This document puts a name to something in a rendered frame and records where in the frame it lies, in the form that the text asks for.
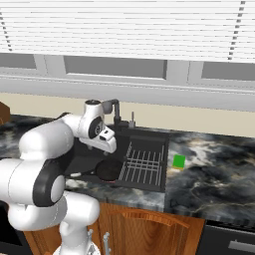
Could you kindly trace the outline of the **white window blind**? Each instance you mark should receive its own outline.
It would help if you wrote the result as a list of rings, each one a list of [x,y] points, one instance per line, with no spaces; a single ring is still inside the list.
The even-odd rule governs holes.
[[[255,64],[255,0],[0,0],[0,53]]]

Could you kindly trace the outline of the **white window frame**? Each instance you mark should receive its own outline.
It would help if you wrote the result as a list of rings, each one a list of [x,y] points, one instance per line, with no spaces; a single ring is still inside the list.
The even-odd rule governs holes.
[[[163,79],[66,72],[62,56],[43,56],[42,70],[0,74],[0,93],[255,112],[255,82],[203,79],[201,62],[169,61]]]

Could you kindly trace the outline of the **dark grey tap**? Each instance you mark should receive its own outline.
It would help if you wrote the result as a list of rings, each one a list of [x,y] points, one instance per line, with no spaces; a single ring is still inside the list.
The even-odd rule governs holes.
[[[120,102],[117,99],[103,101],[103,110],[105,115],[109,115],[111,112],[115,112],[114,126],[115,129],[127,128],[128,121],[123,121],[120,113]]]

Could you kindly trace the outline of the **green sponge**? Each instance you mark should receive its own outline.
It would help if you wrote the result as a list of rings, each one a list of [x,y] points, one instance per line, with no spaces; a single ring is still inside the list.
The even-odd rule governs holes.
[[[180,154],[176,154],[173,157],[172,167],[175,168],[175,169],[183,170],[184,166],[185,166],[185,156],[180,155]]]

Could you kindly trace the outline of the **brown wooden block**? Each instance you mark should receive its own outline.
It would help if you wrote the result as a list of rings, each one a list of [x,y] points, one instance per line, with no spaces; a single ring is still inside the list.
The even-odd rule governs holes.
[[[0,102],[0,126],[10,121],[10,108]]]

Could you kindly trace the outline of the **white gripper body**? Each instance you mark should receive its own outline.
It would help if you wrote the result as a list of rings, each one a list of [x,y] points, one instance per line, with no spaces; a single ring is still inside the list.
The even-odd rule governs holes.
[[[113,135],[96,135],[95,137],[80,137],[80,142],[102,151],[114,153],[117,149],[117,140]]]

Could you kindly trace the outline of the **black pan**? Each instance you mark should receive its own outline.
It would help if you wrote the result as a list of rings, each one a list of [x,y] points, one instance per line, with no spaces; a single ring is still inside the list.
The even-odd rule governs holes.
[[[123,163],[115,158],[101,160],[97,165],[87,171],[71,173],[71,177],[97,178],[104,182],[115,182],[122,171]]]

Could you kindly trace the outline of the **black dishwasher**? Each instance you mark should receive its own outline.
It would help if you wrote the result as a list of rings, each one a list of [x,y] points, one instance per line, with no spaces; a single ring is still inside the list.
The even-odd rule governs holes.
[[[205,225],[196,255],[255,255],[255,232]]]

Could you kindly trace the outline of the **black sink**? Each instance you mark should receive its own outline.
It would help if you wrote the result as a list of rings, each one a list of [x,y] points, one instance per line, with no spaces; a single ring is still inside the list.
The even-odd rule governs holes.
[[[117,150],[114,153],[110,153],[108,156],[105,156],[101,150],[97,148],[88,148],[85,144],[82,144],[76,138],[74,146],[74,158],[72,159],[70,165],[66,170],[66,176],[68,178],[90,181],[94,183],[108,183],[110,185],[117,187],[137,188],[141,190],[164,192],[167,169],[169,134],[167,132],[157,132],[146,129],[123,128],[121,131],[116,132],[116,140]],[[150,144],[155,144],[156,142],[162,142],[164,144],[164,156],[160,187],[149,187],[148,185],[142,186],[140,184],[125,183],[124,181],[119,181],[119,179],[117,179],[115,182],[104,182],[97,178],[86,178],[84,176],[71,177],[71,173],[91,170],[97,165],[98,162],[107,158],[118,159],[124,165],[125,156],[128,151],[128,146],[132,140],[146,141]]]

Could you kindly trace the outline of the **black appliance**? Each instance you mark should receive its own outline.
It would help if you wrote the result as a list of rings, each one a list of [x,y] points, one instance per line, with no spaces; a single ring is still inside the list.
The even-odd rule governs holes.
[[[0,253],[22,255],[23,245],[7,219],[6,205],[0,202]]]

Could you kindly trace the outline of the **wooden cupboard door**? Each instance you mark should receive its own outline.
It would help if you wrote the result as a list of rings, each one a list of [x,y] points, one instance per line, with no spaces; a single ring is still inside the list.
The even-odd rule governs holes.
[[[100,212],[67,213],[60,225],[38,231],[24,231],[33,255],[101,255]],[[88,248],[88,231],[94,230]]]
[[[102,203],[99,226],[111,255],[195,255],[205,220]]]

